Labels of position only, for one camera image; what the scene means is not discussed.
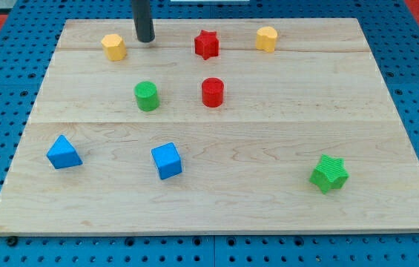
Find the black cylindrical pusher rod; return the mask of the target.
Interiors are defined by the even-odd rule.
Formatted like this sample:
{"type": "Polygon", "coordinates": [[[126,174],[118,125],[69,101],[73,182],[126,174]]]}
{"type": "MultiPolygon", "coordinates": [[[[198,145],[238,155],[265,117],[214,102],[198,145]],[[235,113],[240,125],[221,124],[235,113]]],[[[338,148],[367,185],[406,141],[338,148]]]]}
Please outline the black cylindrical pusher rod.
{"type": "Polygon", "coordinates": [[[151,4],[149,0],[131,0],[136,37],[140,42],[152,42],[155,39],[151,4]]]}

